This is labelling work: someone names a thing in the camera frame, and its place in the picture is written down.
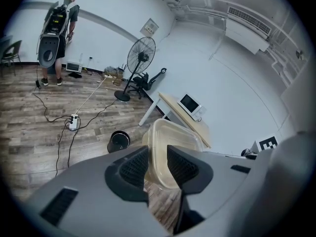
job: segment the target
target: plastic container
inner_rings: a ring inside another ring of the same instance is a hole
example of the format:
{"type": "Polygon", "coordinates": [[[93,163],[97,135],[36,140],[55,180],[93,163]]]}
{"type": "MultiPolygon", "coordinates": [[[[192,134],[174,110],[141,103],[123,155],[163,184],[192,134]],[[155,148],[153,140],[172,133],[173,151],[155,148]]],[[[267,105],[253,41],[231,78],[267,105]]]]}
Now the plastic container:
{"type": "Polygon", "coordinates": [[[167,145],[203,151],[202,140],[195,132],[162,118],[151,125],[143,144],[148,145],[150,152],[145,179],[167,190],[179,188],[167,165],[167,145]]]}

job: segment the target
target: white desk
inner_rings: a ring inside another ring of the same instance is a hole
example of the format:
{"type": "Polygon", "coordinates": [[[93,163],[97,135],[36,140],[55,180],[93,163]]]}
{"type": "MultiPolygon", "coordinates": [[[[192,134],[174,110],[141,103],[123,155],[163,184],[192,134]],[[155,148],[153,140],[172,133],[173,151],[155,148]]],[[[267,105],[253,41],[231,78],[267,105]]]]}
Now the white desk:
{"type": "Polygon", "coordinates": [[[152,113],[154,108],[157,106],[159,101],[163,101],[169,108],[170,111],[183,123],[183,125],[196,132],[202,139],[203,143],[206,145],[207,148],[211,148],[211,142],[209,139],[209,128],[207,124],[205,124],[203,121],[197,122],[194,121],[189,114],[185,112],[181,108],[181,106],[177,103],[177,99],[173,96],[160,93],[158,94],[158,99],[152,103],[152,105],[149,107],[148,111],[143,116],[142,120],[140,120],[139,125],[142,126],[146,119],[149,117],[149,115],[152,113]]]}

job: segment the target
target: black trash can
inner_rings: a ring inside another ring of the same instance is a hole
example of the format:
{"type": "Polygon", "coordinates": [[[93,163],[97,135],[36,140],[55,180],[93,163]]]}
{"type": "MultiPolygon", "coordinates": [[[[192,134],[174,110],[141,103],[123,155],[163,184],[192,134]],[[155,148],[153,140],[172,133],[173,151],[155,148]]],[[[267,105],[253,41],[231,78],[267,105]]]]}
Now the black trash can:
{"type": "Polygon", "coordinates": [[[130,138],[126,132],[116,131],[112,133],[108,143],[108,152],[113,153],[118,150],[126,149],[130,144],[130,138]]]}

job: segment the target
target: man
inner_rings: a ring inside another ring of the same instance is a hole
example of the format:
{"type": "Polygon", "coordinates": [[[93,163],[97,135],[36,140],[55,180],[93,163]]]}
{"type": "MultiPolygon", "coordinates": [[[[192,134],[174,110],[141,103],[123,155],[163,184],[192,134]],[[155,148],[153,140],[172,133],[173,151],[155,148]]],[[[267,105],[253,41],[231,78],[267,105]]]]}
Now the man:
{"type": "MultiPolygon", "coordinates": [[[[70,3],[74,2],[75,0],[64,0],[64,4],[69,5],[70,3]]],[[[58,2],[52,5],[52,7],[49,9],[46,17],[45,22],[49,19],[50,14],[52,13],[53,9],[58,5],[58,2]]],[[[78,21],[78,13],[79,13],[79,6],[76,5],[72,7],[69,11],[69,34],[67,35],[68,39],[71,39],[73,36],[73,30],[75,28],[76,22],[78,21]]],[[[60,86],[62,84],[62,78],[61,78],[61,58],[65,57],[65,49],[66,49],[66,32],[67,32],[68,25],[65,27],[65,30],[63,33],[59,36],[59,46],[58,51],[56,55],[56,61],[55,61],[55,70],[56,70],[56,76],[57,76],[57,85],[60,86]]],[[[47,68],[42,68],[43,72],[43,79],[41,82],[44,84],[44,86],[48,85],[48,79],[47,79],[47,68]]]]}

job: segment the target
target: white cable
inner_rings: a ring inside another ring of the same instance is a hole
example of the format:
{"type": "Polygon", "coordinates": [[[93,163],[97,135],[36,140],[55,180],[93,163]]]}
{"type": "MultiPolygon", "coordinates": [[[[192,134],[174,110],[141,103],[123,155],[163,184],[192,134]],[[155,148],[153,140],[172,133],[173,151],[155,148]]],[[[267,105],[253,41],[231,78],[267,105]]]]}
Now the white cable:
{"type": "Polygon", "coordinates": [[[75,115],[81,109],[81,107],[86,103],[86,101],[88,101],[89,98],[97,91],[97,89],[101,86],[101,84],[105,81],[106,78],[108,78],[108,76],[105,76],[104,80],[100,83],[100,85],[94,90],[94,92],[92,92],[92,94],[87,98],[87,100],[85,100],[85,102],[79,107],[79,109],[76,111],[75,115]]]}

